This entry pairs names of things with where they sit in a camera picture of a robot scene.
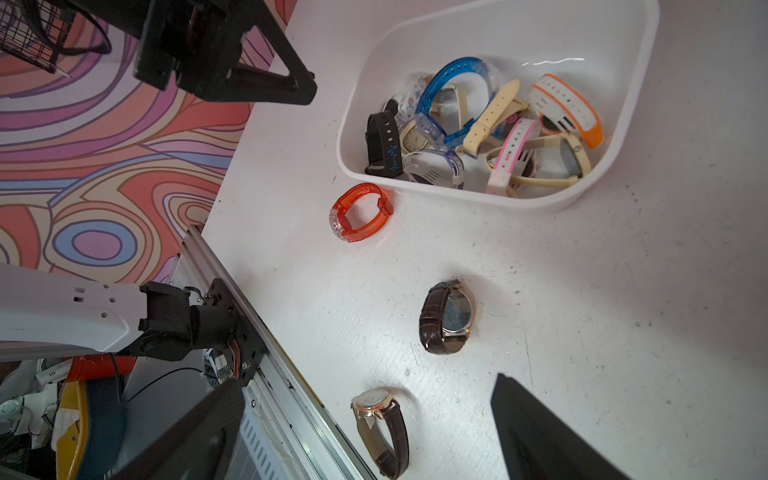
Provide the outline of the beige strap watch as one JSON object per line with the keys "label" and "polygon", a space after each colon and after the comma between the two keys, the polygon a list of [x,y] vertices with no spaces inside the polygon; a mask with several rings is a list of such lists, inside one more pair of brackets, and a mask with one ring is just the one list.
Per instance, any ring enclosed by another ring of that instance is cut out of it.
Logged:
{"label": "beige strap watch", "polygon": [[419,114],[400,129],[399,138],[403,156],[425,150],[432,145],[432,138],[425,127],[425,122],[426,117]]}

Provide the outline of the large beige square watch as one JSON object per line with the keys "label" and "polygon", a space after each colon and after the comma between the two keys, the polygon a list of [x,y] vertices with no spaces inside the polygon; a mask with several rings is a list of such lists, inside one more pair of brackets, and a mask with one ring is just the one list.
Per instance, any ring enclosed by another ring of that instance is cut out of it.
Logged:
{"label": "large beige square watch", "polygon": [[[501,148],[486,155],[490,174]],[[506,196],[515,198],[525,190],[531,195],[565,190],[587,177],[592,168],[587,149],[573,134],[529,138],[515,166]]]}

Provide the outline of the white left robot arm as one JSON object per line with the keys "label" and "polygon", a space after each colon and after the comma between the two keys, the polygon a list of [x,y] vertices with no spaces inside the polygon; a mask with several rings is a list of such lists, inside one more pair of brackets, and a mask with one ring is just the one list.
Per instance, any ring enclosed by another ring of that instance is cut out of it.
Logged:
{"label": "white left robot arm", "polygon": [[291,1],[1,5],[1,336],[181,358],[168,285],[258,103],[306,105]]}

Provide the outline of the cream strap watch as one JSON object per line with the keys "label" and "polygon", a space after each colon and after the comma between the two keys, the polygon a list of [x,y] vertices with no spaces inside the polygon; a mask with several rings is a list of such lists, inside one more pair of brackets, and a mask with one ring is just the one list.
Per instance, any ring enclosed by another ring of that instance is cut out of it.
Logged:
{"label": "cream strap watch", "polygon": [[481,116],[465,136],[463,152],[473,158],[478,156],[480,146],[506,120],[526,108],[516,96],[521,88],[519,79],[506,83],[487,105]]}

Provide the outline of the dark brown leather watch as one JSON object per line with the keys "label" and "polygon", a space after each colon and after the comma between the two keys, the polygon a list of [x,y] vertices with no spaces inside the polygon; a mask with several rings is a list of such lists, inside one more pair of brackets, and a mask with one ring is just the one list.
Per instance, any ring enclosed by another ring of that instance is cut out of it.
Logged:
{"label": "dark brown leather watch", "polygon": [[429,290],[421,309],[421,345],[435,355],[458,353],[470,337],[474,318],[472,295],[461,281],[437,283]]}

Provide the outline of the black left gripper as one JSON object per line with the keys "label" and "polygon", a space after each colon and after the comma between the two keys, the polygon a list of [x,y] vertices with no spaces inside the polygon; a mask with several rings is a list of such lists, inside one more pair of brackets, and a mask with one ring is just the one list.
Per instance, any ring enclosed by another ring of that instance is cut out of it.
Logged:
{"label": "black left gripper", "polygon": [[139,40],[134,77],[219,103],[308,105],[315,75],[289,40],[294,1],[74,1]]}

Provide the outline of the orange white band watch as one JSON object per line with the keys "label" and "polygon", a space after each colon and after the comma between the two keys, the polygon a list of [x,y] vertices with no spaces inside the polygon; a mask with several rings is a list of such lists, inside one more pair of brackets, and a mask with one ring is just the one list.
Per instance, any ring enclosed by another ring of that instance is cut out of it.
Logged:
{"label": "orange white band watch", "polygon": [[544,74],[530,87],[527,100],[548,134],[576,135],[589,149],[604,143],[603,126],[596,110],[561,78]]}

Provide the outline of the pink white kids watch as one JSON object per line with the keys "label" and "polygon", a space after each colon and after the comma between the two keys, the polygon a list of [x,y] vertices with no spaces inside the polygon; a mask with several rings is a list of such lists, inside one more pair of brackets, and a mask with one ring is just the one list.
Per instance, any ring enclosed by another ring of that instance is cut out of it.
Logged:
{"label": "pink white kids watch", "polygon": [[496,164],[486,186],[487,194],[506,197],[507,188],[525,143],[531,136],[536,137],[539,132],[540,121],[536,119],[523,118],[514,125],[496,158]]}

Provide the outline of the black digital watch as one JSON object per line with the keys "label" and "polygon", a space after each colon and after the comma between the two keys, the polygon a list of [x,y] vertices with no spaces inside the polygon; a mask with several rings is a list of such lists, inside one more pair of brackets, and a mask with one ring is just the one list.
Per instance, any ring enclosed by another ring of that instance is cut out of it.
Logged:
{"label": "black digital watch", "polygon": [[399,128],[396,122],[398,104],[390,99],[383,110],[368,117],[365,140],[367,175],[397,178],[404,173]]}

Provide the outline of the red translucent watch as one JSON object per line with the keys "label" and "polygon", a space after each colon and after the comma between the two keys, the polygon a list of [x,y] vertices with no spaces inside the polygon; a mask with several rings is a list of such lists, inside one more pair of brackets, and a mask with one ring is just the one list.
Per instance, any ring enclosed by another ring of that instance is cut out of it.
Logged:
{"label": "red translucent watch", "polygon": [[338,239],[356,243],[377,234],[393,213],[393,203],[382,188],[373,183],[361,183],[336,200],[328,219]]}

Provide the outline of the tan loop strap watch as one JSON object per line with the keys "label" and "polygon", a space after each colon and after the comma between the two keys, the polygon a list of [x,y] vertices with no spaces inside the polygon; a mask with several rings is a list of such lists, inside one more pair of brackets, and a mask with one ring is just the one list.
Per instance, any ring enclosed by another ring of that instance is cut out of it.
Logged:
{"label": "tan loop strap watch", "polygon": [[461,130],[470,120],[466,91],[447,83],[433,100],[430,115],[447,134]]}

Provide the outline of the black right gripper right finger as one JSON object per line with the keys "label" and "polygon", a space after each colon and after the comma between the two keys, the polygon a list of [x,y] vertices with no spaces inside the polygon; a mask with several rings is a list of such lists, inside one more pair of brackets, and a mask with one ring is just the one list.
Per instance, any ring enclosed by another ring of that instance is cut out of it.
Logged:
{"label": "black right gripper right finger", "polygon": [[625,479],[517,380],[497,375],[491,409],[511,479]]}

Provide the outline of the purple white strap watch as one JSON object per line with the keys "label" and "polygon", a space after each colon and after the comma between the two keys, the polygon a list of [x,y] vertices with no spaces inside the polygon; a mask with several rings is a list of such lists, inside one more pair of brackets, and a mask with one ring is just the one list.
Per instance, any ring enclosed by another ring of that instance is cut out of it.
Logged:
{"label": "purple white strap watch", "polygon": [[421,150],[402,158],[403,171],[411,182],[462,190],[465,169],[453,151]]}

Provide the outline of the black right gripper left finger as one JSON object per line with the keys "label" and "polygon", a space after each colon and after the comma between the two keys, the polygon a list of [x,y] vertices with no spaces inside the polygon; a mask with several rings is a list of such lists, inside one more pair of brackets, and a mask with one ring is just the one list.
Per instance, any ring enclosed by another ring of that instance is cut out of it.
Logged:
{"label": "black right gripper left finger", "polygon": [[245,411],[244,382],[229,379],[128,465],[116,479],[223,479]]}

